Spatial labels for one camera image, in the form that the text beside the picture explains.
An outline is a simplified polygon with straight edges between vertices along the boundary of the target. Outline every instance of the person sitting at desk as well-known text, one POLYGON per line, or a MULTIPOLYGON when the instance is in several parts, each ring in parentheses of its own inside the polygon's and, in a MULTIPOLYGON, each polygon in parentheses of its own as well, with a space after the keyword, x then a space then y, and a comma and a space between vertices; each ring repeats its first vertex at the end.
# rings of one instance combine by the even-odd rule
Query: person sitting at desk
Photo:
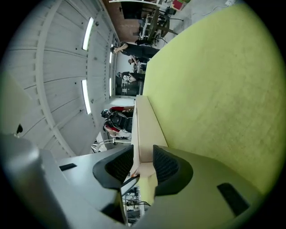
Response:
POLYGON ((135 72, 118 72, 116 76, 130 83, 135 82, 135 81, 144 82, 145 80, 145 74, 135 73, 135 72))
POLYGON ((101 112, 101 116, 103 118, 107 118, 113 112, 117 111, 117 112, 124 114, 126 117, 133 117, 133 110, 134 110, 134 106, 113 106, 110 109, 104 109, 101 112))
MULTIPOLYGON (((145 59, 145 58, 136 58, 136 59, 137 59, 137 61, 139 61, 141 63, 145 63, 145 64, 141 65, 141 69, 143 71, 146 71, 146 67, 147 67, 146 63, 148 62, 148 61, 146 61, 147 59, 145 59)), ((136 64, 133 59, 129 59, 128 63, 129 64, 134 64, 133 65, 133 71, 136 72, 137 69, 138 69, 138 64, 136 64)))
POLYGON ((103 131, 107 131, 109 133, 109 135, 113 138, 126 138, 126 139, 130 139, 131 138, 131 133, 129 132, 124 132, 123 130, 118 130, 114 127, 110 127, 108 124, 104 124, 103 126, 103 131))
POLYGON ((159 49, 122 42, 120 47, 113 46, 110 48, 110 51, 114 54, 121 52, 124 55, 128 55, 137 64, 137 60, 135 57, 150 59, 159 51, 159 49))

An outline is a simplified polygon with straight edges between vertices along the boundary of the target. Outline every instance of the desk leg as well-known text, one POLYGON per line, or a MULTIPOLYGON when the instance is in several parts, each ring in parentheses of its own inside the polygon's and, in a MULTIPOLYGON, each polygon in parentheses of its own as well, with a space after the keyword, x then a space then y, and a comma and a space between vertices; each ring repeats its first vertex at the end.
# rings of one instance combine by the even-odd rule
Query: desk leg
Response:
POLYGON ((162 26, 157 26, 157 29, 162 30, 162 31, 166 31, 166 32, 170 32, 170 33, 175 34, 175 35, 178 35, 178 34, 177 34, 176 32, 174 32, 173 30, 168 29, 168 28, 165 28, 165 27, 162 27, 162 26))

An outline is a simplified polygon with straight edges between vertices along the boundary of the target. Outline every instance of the white ceiling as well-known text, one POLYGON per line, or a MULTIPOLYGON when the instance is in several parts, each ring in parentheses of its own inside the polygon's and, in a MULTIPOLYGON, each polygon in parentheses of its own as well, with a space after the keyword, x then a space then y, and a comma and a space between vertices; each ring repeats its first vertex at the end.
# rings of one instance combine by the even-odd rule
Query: white ceiling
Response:
POLYGON ((99 119, 109 99, 109 48, 116 34, 103 6, 94 0, 43 1, 19 28, 3 66, 30 95, 22 118, 21 137, 55 158, 90 152, 101 130, 99 119), (82 50, 90 17, 93 26, 88 51, 82 50), (88 79, 92 114, 87 115, 81 80, 88 79))

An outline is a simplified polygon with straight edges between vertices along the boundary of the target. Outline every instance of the fluorescent light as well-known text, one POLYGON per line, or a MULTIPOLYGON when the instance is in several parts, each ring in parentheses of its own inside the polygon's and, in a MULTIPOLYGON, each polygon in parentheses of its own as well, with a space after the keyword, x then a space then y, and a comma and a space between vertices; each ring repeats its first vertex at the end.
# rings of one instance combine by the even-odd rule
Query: fluorescent light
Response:
POLYGON ((90 113, 91 113, 91 110, 90 110, 89 99, 88 99, 88 85, 87 85, 87 80, 81 81, 81 85, 82 85, 82 91, 83 91, 83 94, 84 94, 84 103, 85 103, 86 113, 87 113, 87 114, 90 114, 90 113))
POLYGON ((109 56, 109 63, 111 64, 111 60, 112 60, 112 52, 110 52, 110 56, 109 56))
POLYGON ((111 97, 112 87, 111 87, 111 78, 109 78, 109 96, 111 97))
POLYGON ((89 22, 88 22, 88 27, 86 28, 86 31, 85 31, 84 43, 82 45, 82 49, 83 50, 87 50, 88 49, 89 36, 90 36, 90 33, 91 33, 92 26, 93 26, 93 18, 91 17, 89 19, 89 22))
POLYGON ((113 53, 110 52, 110 55, 109 55, 109 63, 110 63, 110 64, 111 64, 111 61, 112 61, 112 55, 113 55, 113 53))

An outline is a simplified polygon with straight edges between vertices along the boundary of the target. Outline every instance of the ceiling beam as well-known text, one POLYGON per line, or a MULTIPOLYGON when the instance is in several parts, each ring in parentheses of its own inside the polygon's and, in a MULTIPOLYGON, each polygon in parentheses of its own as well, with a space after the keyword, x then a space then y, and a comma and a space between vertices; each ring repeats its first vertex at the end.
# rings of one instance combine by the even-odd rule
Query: ceiling beam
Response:
POLYGON ((56 0, 54 5, 50 8, 45 18, 45 21, 42 25, 42 30, 40 32, 38 45, 37 45, 37 51, 36 51, 36 86, 37 86, 40 104, 41 104, 43 113, 45 115, 46 121, 50 129, 52 130, 54 136, 56 137, 58 142, 61 144, 61 146, 64 148, 64 150, 70 156, 74 157, 76 156, 76 154, 69 147, 69 145, 63 138, 62 134, 59 132, 59 129, 56 127, 54 118, 52 116, 52 113, 50 111, 50 107, 49 107, 49 104, 46 98, 46 92, 45 92, 45 87, 44 87, 43 61, 44 61, 44 50, 45 50, 46 38, 47 38, 48 31, 52 23, 52 20, 55 16, 55 13, 57 12, 61 3, 62 3, 62 0, 56 0))
POLYGON ((105 94, 106 94, 106 100, 109 100, 109 78, 110 78, 110 48, 112 44, 113 39, 113 33, 110 31, 109 37, 108 37, 108 48, 106 53, 106 60, 105 60, 105 94))
POLYGON ((73 0, 66 0, 81 16, 83 16, 87 21, 89 19, 89 16, 86 15, 86 12, 84 12, 73 0))

